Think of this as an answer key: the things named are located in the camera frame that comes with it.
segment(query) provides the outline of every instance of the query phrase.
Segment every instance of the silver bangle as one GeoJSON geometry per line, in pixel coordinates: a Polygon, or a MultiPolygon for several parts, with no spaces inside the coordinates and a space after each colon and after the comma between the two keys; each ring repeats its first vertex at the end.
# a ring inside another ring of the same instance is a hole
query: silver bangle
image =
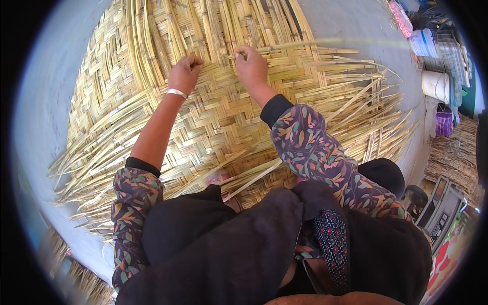
{"type": "Polygon", "coordinates": [[[166,94],[169,94],[169,93],[181,95],[182,97],[184,97],[185,100],[188,99],[188,95],[186,95],[185,93],[181,92],[178,89],[173,89],[173,88],[168,89],[168,91],[166,92],[166,94]]]}

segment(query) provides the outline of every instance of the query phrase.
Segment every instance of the reed bundle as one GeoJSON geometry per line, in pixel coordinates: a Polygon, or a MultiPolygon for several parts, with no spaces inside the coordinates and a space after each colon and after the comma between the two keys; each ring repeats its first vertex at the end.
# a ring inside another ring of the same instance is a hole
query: reed bundle
{"type": "Polygon", "coordinates": [[[165,198],[205,188],[224,168],[221,183],[243,207],[295,177],[279,162],[260,108],[238,81],[234,47],[249,44],[269,66],[269,85],[293,104],[321,112],[331,134],[360,162],[396,160],[415,125],[386,95],[387,69],[319,47],[296,0],[115,0],[88,43],[71,103],[66,151],[54,176],[69,173],[57,204],[79,202],[74,219],[110,238],[112,179],[165,94],[170,66],[196,54],[204,67],[174,123],[160,180],[165,198]]]}
{"type": "Polygon", "coordinates": [[[478,200],[478,170],[476,167],[476,130],[478,123],[468,117],[461,120],[450,137],[432,139],[425,178],[437,182],[440,175],[460,186],[473,207],[478,200]]]}
{"type": "Polygon", "coordinates": [[[80,304],[108,305],[113,302],[114,289],[77,261],[71,263],[67,277],[81,296],[80,300],[86,300],[80,304]]]}
{"type": "Polygon", "coordinates": [[[38,249],[39,258],[49,276],[58,281],[65,297],[75,297],[76,304],[108,305],[112,303],[114,289],[93,272],[72,260],[64,277],[61,264],[69,252],[68,245],[53,227],[49,227],[38,249]]]}
{"type": "Polygon", "coordinates": [[[42,237],[38,254],[41,265],[52,279],[56,276],[68,251],[69,247],[61,236],[53,227],[49,227],[42,237]]]}

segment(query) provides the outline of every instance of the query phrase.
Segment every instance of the wheel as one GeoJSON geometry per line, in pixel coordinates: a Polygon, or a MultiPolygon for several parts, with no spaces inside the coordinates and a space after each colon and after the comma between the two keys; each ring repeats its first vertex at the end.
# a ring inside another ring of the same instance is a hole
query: wheel
{"type": "Polygon", "coordinates": [[[415,204],[418,209],[423,209],[428,202],[428,196],[424,190],[413,184],[408,185],[405,188],[405,196],[410,199],[411,204],[415,204]]]}

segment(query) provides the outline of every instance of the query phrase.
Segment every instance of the hand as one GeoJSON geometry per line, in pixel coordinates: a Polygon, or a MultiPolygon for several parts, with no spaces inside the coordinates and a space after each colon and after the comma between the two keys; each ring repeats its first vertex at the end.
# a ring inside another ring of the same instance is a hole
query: hand
{"type": "Polygon", "coordinates": [[[183,56],[169,71],[168,88],[177,89],[186,95],[190,95],[195,89],[202,68],[203,60],[201,58],[183,56]]]}
{"type": "Polygon", "coordinates": [[[237,77],[256,104],[264,108],[266,103],[278,94],[266,83],[267,61],[248,45],[238,46],[234,52],[237,77]],[[247,60],[240,54],[241,52],[247,54],[247,60]]]}
{"type": "Polygon", "coordinates": [[[234,52],[237,77],[244,85],[244,88],[251,92],[253,88],[263,84],[266,85],[266,77],[268,75],[267,61],[248,45],[238,46],[234,52]],[[247,54],[247,60],[241,54],[242,52],[247,54]]]}

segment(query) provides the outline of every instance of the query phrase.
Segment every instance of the right hand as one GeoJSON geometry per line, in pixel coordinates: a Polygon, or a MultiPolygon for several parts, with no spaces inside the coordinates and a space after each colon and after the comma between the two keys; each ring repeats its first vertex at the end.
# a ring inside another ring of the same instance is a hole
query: right hand
{"type": "Polygon", "coordinates": [[[234,50],[236,59],[237,77],[244,85],[246,91],[251,92],[253,88],[266,85],[268,75],[267,61],[248,45],[240,45],[234,50]],[[247,60],[241,54],[247,54],[247,60]]]}

